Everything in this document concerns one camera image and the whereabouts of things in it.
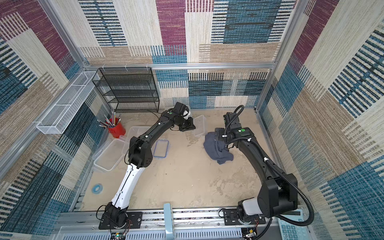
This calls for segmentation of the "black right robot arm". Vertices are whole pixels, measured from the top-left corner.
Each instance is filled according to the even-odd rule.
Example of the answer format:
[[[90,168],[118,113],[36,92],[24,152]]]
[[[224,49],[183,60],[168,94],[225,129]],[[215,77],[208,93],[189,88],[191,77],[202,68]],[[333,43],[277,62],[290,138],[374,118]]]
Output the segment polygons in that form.
[[[257,196],[256,213],[262,213],[270,218],[296,210],[298,191],[280,177],[273,168],[294,184],[297,184],[296,177],[293,174],[287,175],[270,160],[251,129],[241,126],[237,114],[226,113],[224,122],[224,128],[215,128],[216,140],[223,141],[226,145],[234,144],[246,156],[261,180],[262,186]]]

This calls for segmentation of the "blue-rimmed small box lid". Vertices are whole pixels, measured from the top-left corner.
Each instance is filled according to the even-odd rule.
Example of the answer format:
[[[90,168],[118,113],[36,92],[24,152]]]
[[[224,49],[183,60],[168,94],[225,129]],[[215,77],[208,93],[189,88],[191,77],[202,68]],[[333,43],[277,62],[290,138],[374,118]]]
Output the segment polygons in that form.
[[[155,158],[166,158],[169,148],[169,141],[168,140],[157,140],[153,156]]]

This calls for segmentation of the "dark blue cloth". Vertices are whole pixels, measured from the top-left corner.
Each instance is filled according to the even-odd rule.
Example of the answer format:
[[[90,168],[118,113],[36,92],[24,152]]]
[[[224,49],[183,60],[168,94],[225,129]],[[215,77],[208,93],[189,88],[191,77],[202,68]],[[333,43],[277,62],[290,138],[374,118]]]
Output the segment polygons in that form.
[[[203,145],[209,157],[216,161],[219,165],[234,160],[233,154],[231,154],[226,148],[225,143],[215,139],[214,132],[209,132],[205,135],[205,141]]]

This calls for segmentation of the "clear lunch box lid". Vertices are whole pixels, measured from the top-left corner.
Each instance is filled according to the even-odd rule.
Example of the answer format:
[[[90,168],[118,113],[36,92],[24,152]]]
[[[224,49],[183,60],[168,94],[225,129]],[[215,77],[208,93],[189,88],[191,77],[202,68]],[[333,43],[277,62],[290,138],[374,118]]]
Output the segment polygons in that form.
[[[125,145],[125,137],[118,139],[107,139],[94,153],[93,169],[97,172],[106,173],[113,170],[121,160],[122,150]]]

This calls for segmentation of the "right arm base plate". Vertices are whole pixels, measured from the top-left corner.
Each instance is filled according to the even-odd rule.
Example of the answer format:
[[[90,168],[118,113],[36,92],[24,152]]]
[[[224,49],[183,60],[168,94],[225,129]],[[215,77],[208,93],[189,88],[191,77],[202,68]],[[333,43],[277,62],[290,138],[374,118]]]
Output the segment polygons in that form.
[[[226,226],[235,225],[263,225],[266,219],[263,215],[247,215],[241,208],[227,209],[221,208],[218,211],[220,218],[224,219]]]

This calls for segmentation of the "small blue-rimmed lunch box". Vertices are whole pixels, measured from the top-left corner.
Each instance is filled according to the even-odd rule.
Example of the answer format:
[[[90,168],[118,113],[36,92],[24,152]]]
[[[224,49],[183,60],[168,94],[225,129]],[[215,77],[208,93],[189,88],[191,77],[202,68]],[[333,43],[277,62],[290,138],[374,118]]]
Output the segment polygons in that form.
[[[195,137],[205,136],[207,134],[206,129],[206,117],[204,115],[200,115],[194,118],[195,129],[193,130],[193,134]]]

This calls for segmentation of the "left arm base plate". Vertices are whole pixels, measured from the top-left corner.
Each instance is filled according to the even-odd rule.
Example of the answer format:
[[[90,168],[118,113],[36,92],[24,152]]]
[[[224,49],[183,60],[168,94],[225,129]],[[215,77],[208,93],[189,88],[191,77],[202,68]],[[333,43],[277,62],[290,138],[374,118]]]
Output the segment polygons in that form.
[[[143,212],[121,212],[119,215],[104,213],[99,230],[128,230],[141,227]]]

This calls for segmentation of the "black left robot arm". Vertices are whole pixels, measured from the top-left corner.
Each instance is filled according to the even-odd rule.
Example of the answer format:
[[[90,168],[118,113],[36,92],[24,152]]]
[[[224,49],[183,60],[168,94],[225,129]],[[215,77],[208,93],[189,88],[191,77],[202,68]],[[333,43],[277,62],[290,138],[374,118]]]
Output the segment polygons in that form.
[[[179,102],[173,108],[162,112],[157,122],[146,132],[139,137],[130,139],[129,148],[124,155],[128,168],[116,195],[105,206],[100,219],[100,230],[125,229],[128,227],[127,209],[142,172],[153,160],[152,146],[163,133],[174,126],[179,127],[180,132],[191,131],[196,128],[189,107]]]

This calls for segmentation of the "large clear plastic lunch box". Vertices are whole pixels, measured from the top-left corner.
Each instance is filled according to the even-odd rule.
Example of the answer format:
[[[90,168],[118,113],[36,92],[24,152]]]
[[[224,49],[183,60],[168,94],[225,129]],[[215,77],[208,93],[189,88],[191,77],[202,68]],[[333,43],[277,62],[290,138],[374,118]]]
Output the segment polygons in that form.
[[[156,126],[131,127],[126,137],[122,155],[138,155],[141,158],[153,157],[153,145],[157,141]]]

